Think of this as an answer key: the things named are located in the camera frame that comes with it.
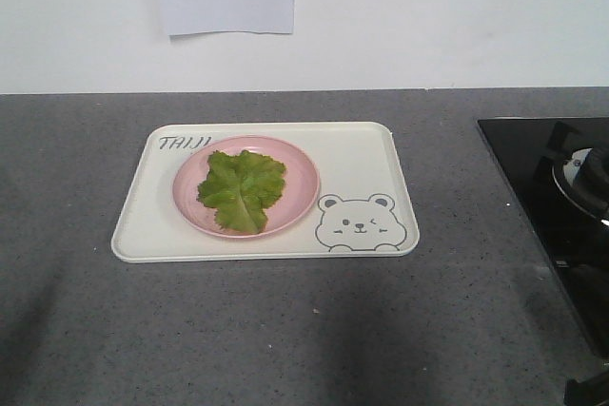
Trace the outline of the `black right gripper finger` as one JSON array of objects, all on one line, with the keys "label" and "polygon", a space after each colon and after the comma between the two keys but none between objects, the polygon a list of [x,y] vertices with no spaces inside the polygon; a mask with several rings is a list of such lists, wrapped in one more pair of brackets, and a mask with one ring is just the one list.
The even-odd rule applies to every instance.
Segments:
[{"label": "black right gripper finger", "polygon": [[565,384],[563,404],[566,406],[607,406],[609,399],[607,371],[585,381],[569,379]]}]

